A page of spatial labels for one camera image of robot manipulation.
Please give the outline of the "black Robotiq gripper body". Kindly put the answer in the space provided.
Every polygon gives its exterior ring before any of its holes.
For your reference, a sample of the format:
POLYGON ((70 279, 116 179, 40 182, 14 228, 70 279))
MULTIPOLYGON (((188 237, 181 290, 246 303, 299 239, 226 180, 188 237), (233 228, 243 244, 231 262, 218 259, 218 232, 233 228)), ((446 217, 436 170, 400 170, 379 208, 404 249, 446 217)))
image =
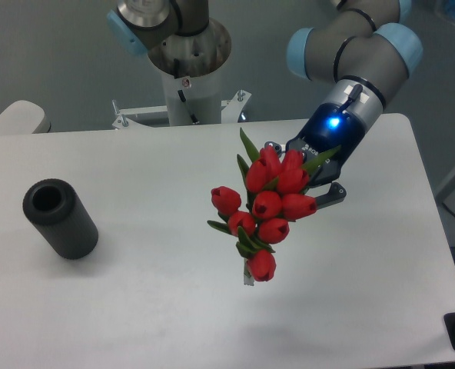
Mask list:
POLYGON ((320 105, 285 146, 288 151, 302 151, 306 161, 336 147, 340 149, 312 175, 309 181, 312 188, 338 179, 343 165, 365 136, 365 127, 360 119, 347 111, 339 112, 338 108, 334 103, 320 105))

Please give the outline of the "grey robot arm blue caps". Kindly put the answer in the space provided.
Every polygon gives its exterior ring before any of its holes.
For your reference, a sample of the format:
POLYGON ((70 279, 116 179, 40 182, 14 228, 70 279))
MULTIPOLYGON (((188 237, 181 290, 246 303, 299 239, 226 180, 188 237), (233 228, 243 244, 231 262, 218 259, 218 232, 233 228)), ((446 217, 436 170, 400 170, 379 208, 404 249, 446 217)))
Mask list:
POLYGON ((325 28, 302 28, 287 45, 289 70, 334 86, 297 135, 281 149, 313 161, 338 151, 311 173, 309 188, 329 185, 319 208, 342 202, 336 182, 347 159, 383 114, 423 56, 418 36, 403 23, 410 1, 338 1, 339 15, 325 28))

